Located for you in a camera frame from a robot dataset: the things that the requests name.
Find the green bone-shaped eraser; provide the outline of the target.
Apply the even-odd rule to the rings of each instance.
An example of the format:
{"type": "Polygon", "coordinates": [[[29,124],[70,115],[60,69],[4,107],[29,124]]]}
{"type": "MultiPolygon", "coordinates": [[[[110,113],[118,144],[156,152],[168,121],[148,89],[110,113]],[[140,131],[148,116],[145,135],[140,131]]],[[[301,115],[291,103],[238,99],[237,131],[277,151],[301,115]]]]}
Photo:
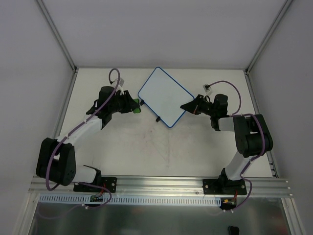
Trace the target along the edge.
{"type": "Polygon", "coordinates": [[[133,100],[134,102],[133,102],[133,104],[132,104],[132,112],[134,113],[134,114],[139,114],[139,113],[141,113],[141,105],[140,105],[140,101],[139,101],[139,99],[134,99],[133,100]]]}

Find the blue framed whiteboard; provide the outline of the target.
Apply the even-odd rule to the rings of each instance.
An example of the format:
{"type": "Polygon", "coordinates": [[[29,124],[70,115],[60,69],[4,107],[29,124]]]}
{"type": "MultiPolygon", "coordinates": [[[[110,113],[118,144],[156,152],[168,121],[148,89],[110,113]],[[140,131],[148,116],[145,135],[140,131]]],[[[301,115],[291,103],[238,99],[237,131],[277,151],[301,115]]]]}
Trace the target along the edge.
{"type": "Polygon", "coordinates": [[[181,105],[195,99],[161,67],[154,68],[137,95],[168,128],[174,127],[184,115],[181,105]]]}

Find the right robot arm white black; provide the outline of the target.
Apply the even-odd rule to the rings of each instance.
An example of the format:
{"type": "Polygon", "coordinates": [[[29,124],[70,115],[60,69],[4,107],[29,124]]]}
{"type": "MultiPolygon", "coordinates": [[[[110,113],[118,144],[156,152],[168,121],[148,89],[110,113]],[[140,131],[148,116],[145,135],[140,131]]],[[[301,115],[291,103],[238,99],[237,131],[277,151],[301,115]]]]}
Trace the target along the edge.
{"type": "Polygon", "coordinates": [[[237,151],[215,180],[202,181],[205,195],[246,195],[245,172],[252,163],[273,148],[273,140],[261,114],[228,115],[228,97],[217,94],[213,101],[198,95],[181,108],[194,115],[210,117],[211,127],[219,132],[233,132],[237,151]]]}

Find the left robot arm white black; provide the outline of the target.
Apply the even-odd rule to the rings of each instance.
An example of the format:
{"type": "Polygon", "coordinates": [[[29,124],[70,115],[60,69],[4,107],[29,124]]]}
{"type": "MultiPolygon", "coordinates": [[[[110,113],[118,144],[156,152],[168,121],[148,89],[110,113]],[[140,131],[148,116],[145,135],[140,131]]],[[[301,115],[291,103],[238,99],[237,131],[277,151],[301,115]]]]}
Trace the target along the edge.
{"type": "Polygon", "coordinates": [[[102,186],[101,171],[97,168],[78,165],[75,151],[91,135],[101,131],[115,113],[140,113],[140,102],[133,99],[128,90],[112,86],[100,89],[98,99],[86,112],[86,118],[68,134],[56,139],[45,138],[41,143],[36,175],[47,183],[68,186],[71,183],[85,183],[92,191],[102,186]]]}

